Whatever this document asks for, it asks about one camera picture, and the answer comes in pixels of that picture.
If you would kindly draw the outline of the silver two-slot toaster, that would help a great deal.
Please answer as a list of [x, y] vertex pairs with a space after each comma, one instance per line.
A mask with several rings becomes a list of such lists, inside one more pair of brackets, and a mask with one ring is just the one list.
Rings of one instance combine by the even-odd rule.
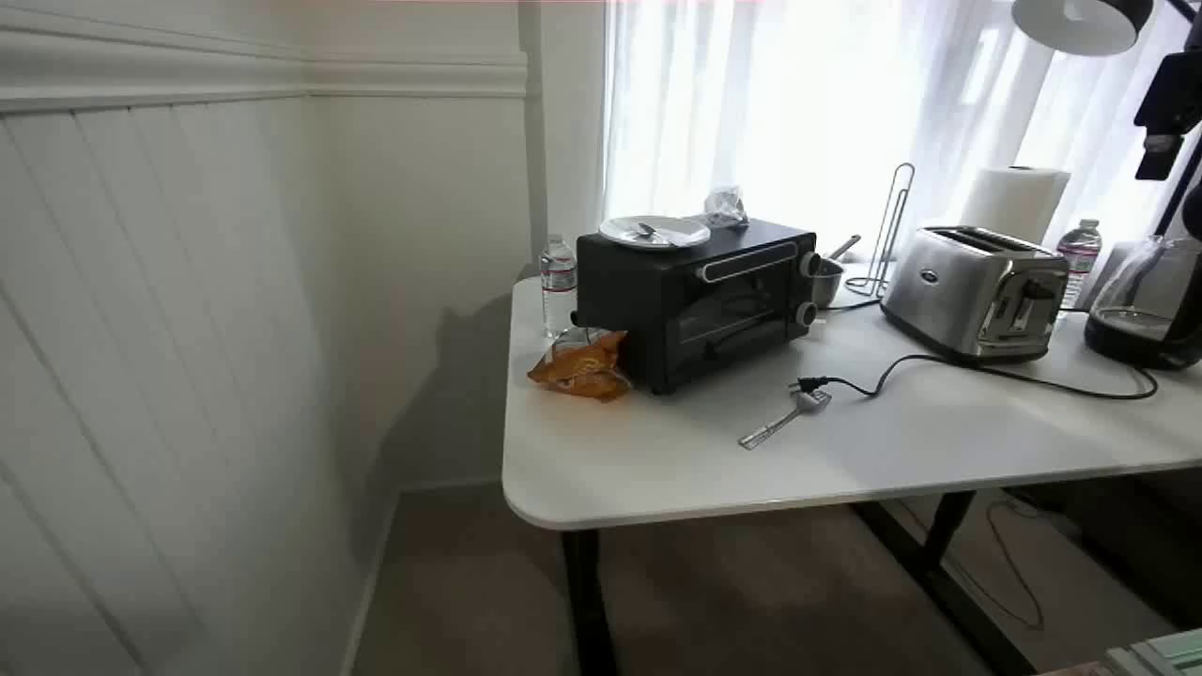
[[977, 226], [928, 226], [899, 256], [883, 317], [959, 361], [1036, 361], [1065, 292], [1065, 256]]

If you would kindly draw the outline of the black toaster oven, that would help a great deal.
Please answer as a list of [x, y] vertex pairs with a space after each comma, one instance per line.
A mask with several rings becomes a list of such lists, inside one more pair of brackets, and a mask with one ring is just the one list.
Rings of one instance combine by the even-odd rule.
[[814, 319], [814, 236], [770, 222], [716, 228], [700, 248], [579, 241], [579, 327], [619, 329], [624, 376], [655, 396], [746, 355], [785, 345]]

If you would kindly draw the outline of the orange snack bag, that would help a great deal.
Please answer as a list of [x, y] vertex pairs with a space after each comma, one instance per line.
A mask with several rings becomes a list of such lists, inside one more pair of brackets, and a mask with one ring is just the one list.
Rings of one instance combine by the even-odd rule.
[[529, 378], [556, 396], [614, 401], [630, 391], [630, 378], [619, 371], [619, 345], [624, 329], [602, 329], [579, 345], [556, 342], [529, 368]]

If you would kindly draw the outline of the clear water bottle left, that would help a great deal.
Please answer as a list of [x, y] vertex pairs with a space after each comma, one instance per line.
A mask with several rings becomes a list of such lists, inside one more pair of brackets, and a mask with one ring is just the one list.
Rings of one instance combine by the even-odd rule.
[[540, 256], [540, 324], [547, 342], [571, 329], [574, 278], [574, 248], [564, 236], [551, 236]]

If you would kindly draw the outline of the clear water bottle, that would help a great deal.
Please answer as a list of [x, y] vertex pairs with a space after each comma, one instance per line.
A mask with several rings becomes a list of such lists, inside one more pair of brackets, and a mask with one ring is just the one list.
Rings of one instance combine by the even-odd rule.
[[1076, 228], [1068, 228], [1054, 246], [1054, 252], [1068, 261], [1068, 292], [1065, 304], [1077, 308], [1095, 274], [1095, 264], [1102, 256], [1102, 222], [1082, 217]]
[[547, 342], [571, 329], [574, 278], [574, 248], [564, 236], [551, 236], [540, 256], [540, 324]]

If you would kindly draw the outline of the white plate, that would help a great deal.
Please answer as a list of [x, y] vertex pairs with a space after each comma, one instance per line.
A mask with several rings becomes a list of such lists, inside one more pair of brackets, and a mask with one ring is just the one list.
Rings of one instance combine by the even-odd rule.
[[602, 236], [629, 248], [700, 248], [711, 241], [711, 226], [700, 217], [635, 214], [609, 217]]

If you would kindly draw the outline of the crumpled clear plastic wrap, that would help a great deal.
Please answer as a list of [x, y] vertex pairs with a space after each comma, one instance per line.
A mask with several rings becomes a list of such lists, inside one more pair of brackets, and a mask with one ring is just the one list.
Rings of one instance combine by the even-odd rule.
[[746, 226], [746, 206], [735, 189], [713, 189], [701, 203], [705, 226], [711, 228], [743, 228]]

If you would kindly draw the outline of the metal spoon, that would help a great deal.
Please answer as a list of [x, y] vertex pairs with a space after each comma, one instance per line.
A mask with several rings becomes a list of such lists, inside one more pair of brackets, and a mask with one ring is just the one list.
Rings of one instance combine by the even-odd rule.
[[735, 447], [755, 452], [763, 447], [773, 432], [783, 432], [785, 425], [793, 425], [797, 417], [808, 415], [823, 415], [830, 401], [830, 396], [823, 391], [788, 391], [788, 410], [765, 425], [758, 425], [755, 432], [741, 436]]

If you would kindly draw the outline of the white paper towel roll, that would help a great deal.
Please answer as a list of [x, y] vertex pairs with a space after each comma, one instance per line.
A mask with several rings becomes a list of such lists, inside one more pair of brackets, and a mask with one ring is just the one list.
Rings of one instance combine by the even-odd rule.
[[1058, 170], [1032, 170], [1032, 165], [982, 170], [971, 189], [962, 217], [971, 226], [983, 226], [983, 228], [1039, 246], [1065, 199], [1065, 189], [1068, 189], [1068, 174]]

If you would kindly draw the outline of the clear water bottle right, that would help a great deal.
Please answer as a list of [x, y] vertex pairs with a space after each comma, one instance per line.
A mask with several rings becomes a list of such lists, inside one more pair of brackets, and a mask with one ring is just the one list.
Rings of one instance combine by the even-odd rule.
[[1102, 256], [1102, 222], [1082, 217], [1076, 228], [1068, 228], [1054, 246], [1054, 252], [1068, 261], [1068, 292], [1065, 304], [1077, 308], [1095, 274], [1095, 264]]

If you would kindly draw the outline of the black desk lamp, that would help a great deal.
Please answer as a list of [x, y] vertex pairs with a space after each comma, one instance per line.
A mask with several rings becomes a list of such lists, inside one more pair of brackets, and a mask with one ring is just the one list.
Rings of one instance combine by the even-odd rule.
[[1202, 54], [1202, 0], [1014, 0], [1014, 27], [1070, 57], [1121, 57], [1137, 47], [1153, 8], [1188, 22], [1182, 54]]

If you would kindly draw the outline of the black table leg frame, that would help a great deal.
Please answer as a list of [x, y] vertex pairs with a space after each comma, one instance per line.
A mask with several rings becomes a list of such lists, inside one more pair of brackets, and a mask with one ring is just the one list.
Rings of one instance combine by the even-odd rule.
[[[948, 493], [936, 503], [931, 529], [914, 539], [883, 503], [858, 503], [853, 514], [893, 555], [893, 564], [928, 595], [928, 602], [959, 627], [994, 676], [1032, 676], [1032, 661], [1006, 631], [973, 602], [973, 595], [944, 569], [959, 526], [973, 508], [973, 493]], [[574, 661], [581, 676], [619, 676], [619, 659], [602, 590], [602, 532], [571, 529], [559, 539], [567, 615]]]

